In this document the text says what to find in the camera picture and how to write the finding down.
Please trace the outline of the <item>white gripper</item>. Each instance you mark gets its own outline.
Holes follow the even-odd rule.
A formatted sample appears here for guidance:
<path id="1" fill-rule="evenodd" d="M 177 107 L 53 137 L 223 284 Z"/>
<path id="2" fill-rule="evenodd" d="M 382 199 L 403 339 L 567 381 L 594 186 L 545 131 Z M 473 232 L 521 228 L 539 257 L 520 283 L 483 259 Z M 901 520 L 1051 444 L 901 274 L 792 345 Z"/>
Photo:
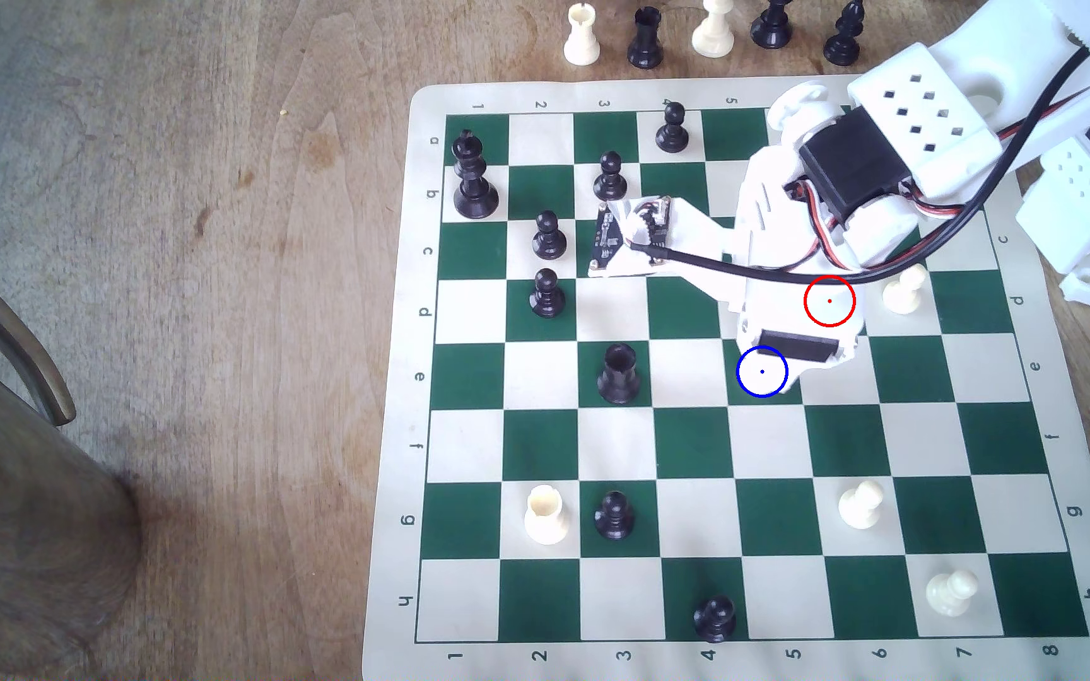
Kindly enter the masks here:
<path id="1" fill-rule="evenodd" d="M 766 113 L 779 141 L 749 158 L 735 211 L 735 229 L 747 239 L 736 264 L 772 273 L 824 279 L 807 285 L 749 279 L 739 316 L 740 346 L 771 346 L 788 360 L 834 364 L 853 358 L 862 317 L 840 278 L 861 271 L 862 257 L 845 241 L 845 224 L 826 205 L 828 190 L 812 186 L 798 148 L 843 114 L 824 84 L 799 84 Z M 799 399 L 798 378 L 787 364 L 758 368 L 758 396 Z"/>

